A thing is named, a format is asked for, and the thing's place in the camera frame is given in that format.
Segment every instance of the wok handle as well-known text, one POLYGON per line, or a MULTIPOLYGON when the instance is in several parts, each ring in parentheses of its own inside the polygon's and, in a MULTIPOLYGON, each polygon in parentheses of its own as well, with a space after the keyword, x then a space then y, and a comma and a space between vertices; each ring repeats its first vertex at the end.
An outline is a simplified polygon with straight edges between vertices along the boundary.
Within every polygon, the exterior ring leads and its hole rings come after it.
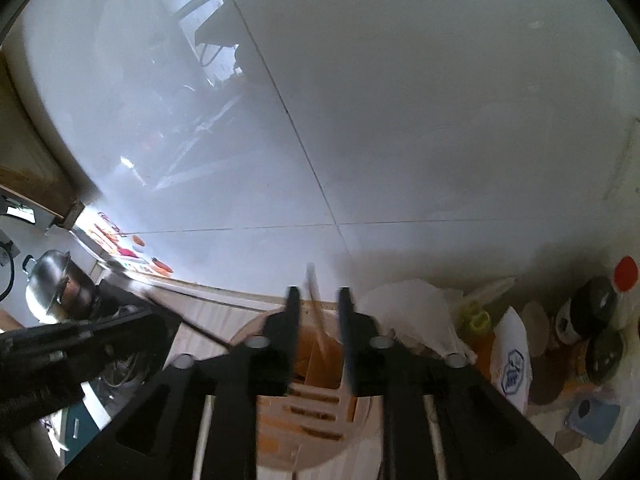
POLYGON ((62 304, 62 298, 65 294, 66 286, 69 284, 69 277, 65 276, 60 280, 60 284, 58 285, 58 291, 56 292, 56 301, 59 304, 62 304))
POLYGON ((22 272, 24 272, 27 276, 29 276, 31 274, 31 271, 33 270, 33 267, 31 267, 31 270, 27 270, 27 265, 32 260, 34 263, 36 262, 36 259, 31 254, 27 254, 24 261, 22 262, 22 272))

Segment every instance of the bolt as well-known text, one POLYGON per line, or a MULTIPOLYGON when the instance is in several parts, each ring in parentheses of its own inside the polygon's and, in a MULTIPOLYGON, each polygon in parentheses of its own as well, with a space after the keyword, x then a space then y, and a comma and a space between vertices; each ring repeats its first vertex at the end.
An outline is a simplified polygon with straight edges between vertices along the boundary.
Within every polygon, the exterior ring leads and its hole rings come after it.
POLYGON ((267 348, 271 344, 268 337, 263 335, 252 335, 244 342, 246 346, 253 349, 267 348))
POLYGON ((449 368, 463 368, 466 366, 466 358, 462 354, 449 354, 444 362, 449 368))
POLYGON ((55 363, 57 361, 62 361, 62 359, 64 359, 65 357, 66 354, 62 350, 58 350, 49 354, 49 361, 51 363, 55 363))
POLYGON ((373 346, 373 348, 383 350, 385 348, 391 348, 394 345, 394 340, 388 335, 377 335, 371 338, 369 344, 373 346))
POLYGON ((180 368, 180 370, 186 370, 187 368, 191 368, 195 359, 191 354, 180 354, 177 358, 174 359, 172 365, 175 368, 180 368))

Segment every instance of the bottle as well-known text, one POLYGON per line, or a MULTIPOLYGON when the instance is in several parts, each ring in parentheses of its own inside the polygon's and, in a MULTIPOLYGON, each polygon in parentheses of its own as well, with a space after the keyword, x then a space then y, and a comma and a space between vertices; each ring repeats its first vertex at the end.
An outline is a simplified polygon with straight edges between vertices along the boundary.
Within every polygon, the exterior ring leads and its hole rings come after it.
POLYGON ((469 346, 483 338, 491 330, 491 316, 475 301, 467 305, 462 313, 460 339, 469 346))
POLYGON ((618 404, 624 406, 636 402, 638 387, 640 386, 640 319, 636 312, 630 316, 630 321, 622 328, 625 343, 625 353, 620 366, 607 386, 614 393, 618 404))
POLYGON ((616 310, 618 295, 631 290, 637 280, 638 266, 630 256, 620 260, 612 280, 591 278, 558 311, 549 348, 573 345, 604 330, 616 310))
POLYGON ((626 346, 624 330, 606 327, 573 348, 572 377, 577 383, 596 386, 609 381, 620 367, 626 346))

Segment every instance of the white tiled wall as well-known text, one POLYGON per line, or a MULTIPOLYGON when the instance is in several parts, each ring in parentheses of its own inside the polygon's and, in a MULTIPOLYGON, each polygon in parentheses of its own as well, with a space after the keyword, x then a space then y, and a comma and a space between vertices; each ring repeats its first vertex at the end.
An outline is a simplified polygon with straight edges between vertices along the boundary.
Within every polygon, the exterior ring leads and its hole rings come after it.
POLYGON ((640 116, 605 0, 188 1, 32 0, 3 46, 96 208, 181 279, 516 274, 552 308, 640 256, 637 197, 604 200, 640 116))

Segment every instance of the sauce bottle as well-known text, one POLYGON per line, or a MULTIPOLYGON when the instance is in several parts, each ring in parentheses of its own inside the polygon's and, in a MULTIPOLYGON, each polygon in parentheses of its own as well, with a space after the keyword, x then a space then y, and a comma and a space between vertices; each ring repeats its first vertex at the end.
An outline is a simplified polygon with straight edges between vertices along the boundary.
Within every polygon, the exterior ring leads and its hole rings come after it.
POLYGON ((619 294, 631 290, 637 280, 638 266, 625 256, 617 264, 612 280, 595 276, 587 281, 558 311, 549 349, 573 345, 604 330, 613 317, 619 294))
POLYGON ((607 327, 597 336, 576 345, 572 351, 572 372, 579 383, 600 385, 618 371, 623 359, 635 359, 640 353, 640 319, 622 330, 607 327))

